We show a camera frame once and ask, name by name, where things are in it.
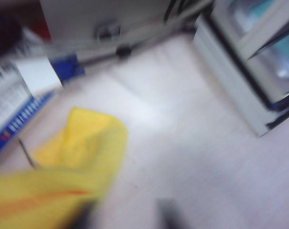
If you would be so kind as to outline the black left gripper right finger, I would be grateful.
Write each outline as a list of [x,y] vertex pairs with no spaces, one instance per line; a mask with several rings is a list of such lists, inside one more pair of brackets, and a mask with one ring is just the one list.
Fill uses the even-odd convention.
[[176,205],[174,199],[157,200],[161,229],[190,229],[190,225]]

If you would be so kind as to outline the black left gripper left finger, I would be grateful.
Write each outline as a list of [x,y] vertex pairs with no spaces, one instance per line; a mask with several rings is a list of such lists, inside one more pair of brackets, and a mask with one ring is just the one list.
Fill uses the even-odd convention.
[[97,202],[88,202],[81,206],[70,222],[70,229],[88,229],[97,205]]

